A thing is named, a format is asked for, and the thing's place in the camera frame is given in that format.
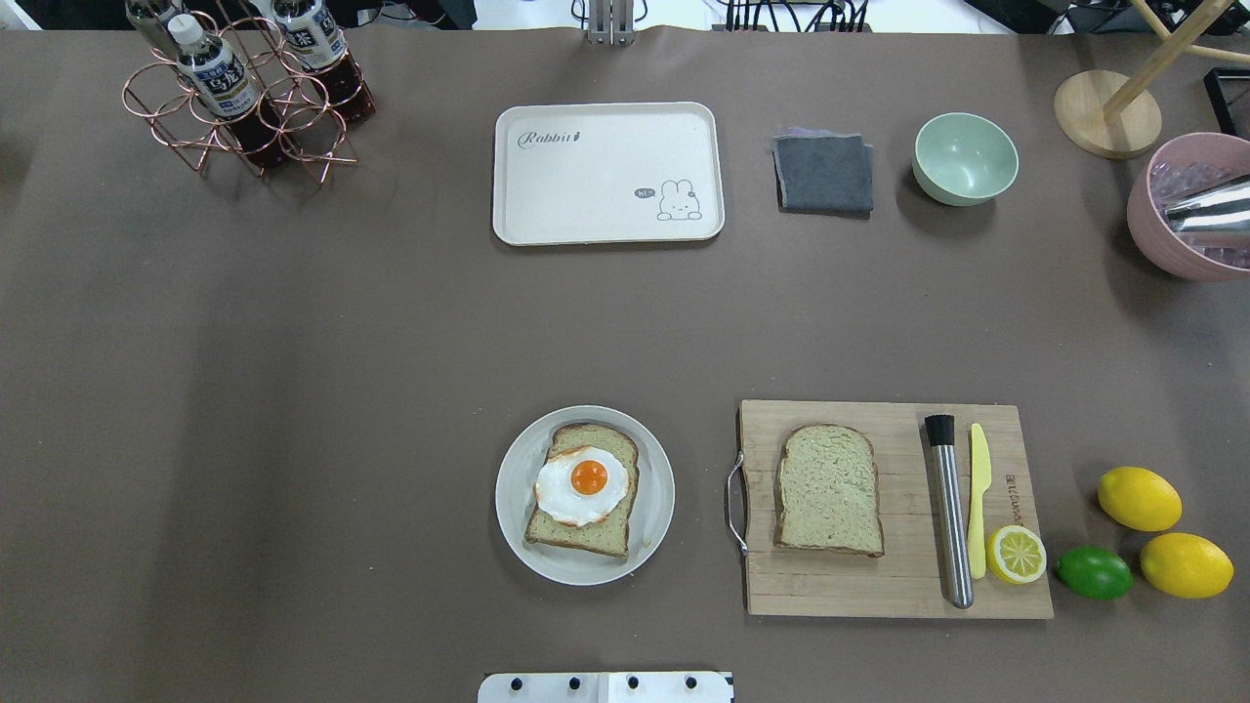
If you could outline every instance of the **bowl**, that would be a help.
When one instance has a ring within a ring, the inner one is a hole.
[[[1006,190],[1019,171],[1020,155],[1011,138],[980,115],[938,115],[916,134],[911,173],[939,203],[985,203]]]
[[[1150,193],[1150,174],[1155,166],[1170,163],[1176,168],[1210,164],[1229,169],[1234,175],[1250,173],[1250,141],[1214,131],[1184,134],[1168,141],[1150,158],[1129,193],[1129,233],[1138,249],[1160,269],[1189,280],[1234,280],[1250,276],[1250,269],[1230,266],[1206,258],[1181,241],[1159,211]]]

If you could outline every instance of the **plate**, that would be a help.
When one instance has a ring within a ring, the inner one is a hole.
[[[525,542],[525,525],[534,510],[534,482],[546,462],[551,435],[556,429],[576,423],[610,427],[638,445],[638,497],[629,518],[629,558],[625,560]],[[672,503],[672,467],[660,442],[642,423],[600,405],[561,408],[534,420],[508,448],[495,482],[495,515],[512,553],[536,573],[568,585],[599,585],[641,567],[669,532]]]
[[[725,225],[716,120],[699,103],[510,108],[491,225],[514,246],[711,239]]]

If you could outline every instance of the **bottle rack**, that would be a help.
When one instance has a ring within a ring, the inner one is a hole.
[[[222,18],[229,18],[222,0],[216,0]],[[369,86],[364,80],[359,89],[338,103],[330,103],[325,84],[319,76],[329,69],[305,70],[286,48],[286,40],[276,23],[250,16],[250,10],[240,0],[239,8],[248,15],[241,20],[219,28],[216,20],[205,13],[188,13],[199,20],[205,33],[216,34],[234,45],[238,55],[260,84],[279,118],[279,124],[261,121],[274,130],[274,139],[252,151],[245,151],[230,133],[228,125],[252,114],[259,114],[258,100],[248,113],[236,118],[219,118],[198,99],[195,88],[179,73],[171,58],[151,49],[155,63],[148,64],[130,75],[122,88],[121,101],[126,111],[148,124],[158,144],[170,149],[188,168],[205,173],[214,154],[234,155],[256,178],[269,169],[248,160],[248,155],[268,149],[274,140],[291,161],[300,164],[309,178],[320,188],[335,165],[352,165],[359,161],[355,148],[348,138],[348,124],[335,108],[356,98]],[[344,60],[354,61],[351,51]]]

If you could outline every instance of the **gray cloth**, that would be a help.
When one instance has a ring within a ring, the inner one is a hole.
[[[872,145],[859,134],[794,129],[772,139],[781,209],[872,211]]]

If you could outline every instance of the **pink bowl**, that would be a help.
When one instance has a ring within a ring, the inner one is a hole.
[[[1235,175],[1250,173],[1250,141],[1214,131],[1182,134],[1164,144],[1150,158],[1129,194],[1129,231],[1138,248],[1159,268],[1190,280],[1232,280],[1250,276],[1250,269],[1239,269],[1189,248],[1168,226],[1159,214],[1159,204],[1150,194],[1150,173],[1155,164],[1170,161],[1178,168],[1190,164],[1211,164],[1230,169]]]

